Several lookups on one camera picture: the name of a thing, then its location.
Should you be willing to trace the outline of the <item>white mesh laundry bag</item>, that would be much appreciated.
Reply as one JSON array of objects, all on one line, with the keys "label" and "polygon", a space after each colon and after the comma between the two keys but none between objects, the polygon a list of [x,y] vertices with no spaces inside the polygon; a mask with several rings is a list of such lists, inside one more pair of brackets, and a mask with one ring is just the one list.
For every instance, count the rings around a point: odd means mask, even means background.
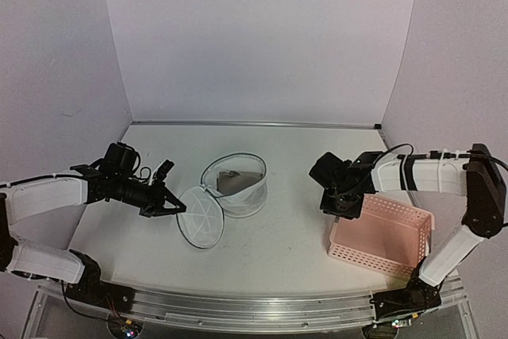
[{"label": "white mesh laundry bag", "polygon": [[[252,171],[263,175],[256,184],[235,195],[217,191],[220,171]],[[201,250],[213,248],[221,240],[226,218],[249,218],[264,208],[267,201],[267,164],[247,152],[232,153],[212,162],[202,173],[200,184],[186,189],[179,199],[187,211],[176,221],[185,241]]]}]

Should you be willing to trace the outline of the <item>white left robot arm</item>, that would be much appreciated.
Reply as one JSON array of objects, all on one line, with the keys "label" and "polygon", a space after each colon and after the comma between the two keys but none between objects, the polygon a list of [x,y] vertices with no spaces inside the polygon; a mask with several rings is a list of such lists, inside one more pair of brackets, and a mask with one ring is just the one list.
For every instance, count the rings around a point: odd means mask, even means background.
[{"label": "white left robot arm", "polygon": [[114,200],[136,207],[146,218],[181,214],[186,206],[165,184],[174,164],[165,160],[137,175],[140,153],[122,142],[112,143],[104,157],[80,164],[66,173],[40,175],[1,186],[1,270],[29,279],[54,279],[75,284],[76,292],[91,305],[106,298],[101,269],[88,255],[27,241],[11,232],[25,219],[67,207]]}]

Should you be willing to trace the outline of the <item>pink perforated plastic basket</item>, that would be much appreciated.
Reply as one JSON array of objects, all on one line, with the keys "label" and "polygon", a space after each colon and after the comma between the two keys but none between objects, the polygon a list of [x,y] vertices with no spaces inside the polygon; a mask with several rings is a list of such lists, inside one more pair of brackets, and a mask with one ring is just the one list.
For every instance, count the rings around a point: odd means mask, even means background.
[{"label": "pink perforated plastic basket", "polygon": [[432,213],[377,195],[366,195],[360,217],[340,218],[329,235],[328,256],[398,279],[409,279],[429,253]]}]

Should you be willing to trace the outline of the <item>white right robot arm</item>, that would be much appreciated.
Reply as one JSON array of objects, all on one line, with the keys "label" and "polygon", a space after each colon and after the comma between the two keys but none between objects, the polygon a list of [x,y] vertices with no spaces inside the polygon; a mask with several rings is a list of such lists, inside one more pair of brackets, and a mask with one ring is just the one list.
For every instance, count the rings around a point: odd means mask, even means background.
[{"label": "white right robot arm", "polygon": [[342,160],[331,152],[310,169],[320,209],[335,218],[329,255],[415,280],[399,302],[416,310],[431,287],[506,228],[507,165],[484,144],[402,154],[398,148]]}]

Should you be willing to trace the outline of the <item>dark grey bra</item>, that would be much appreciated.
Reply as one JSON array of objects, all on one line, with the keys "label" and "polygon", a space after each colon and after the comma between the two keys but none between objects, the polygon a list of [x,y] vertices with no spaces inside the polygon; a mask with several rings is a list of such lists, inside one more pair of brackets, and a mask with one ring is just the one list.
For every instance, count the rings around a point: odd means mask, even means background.
[{"label": "dark grey bra", "polygon": [[217,175],[217,191],[222,195],[235,195],[256,185],[263,175],[252,171],[220,171]]}]

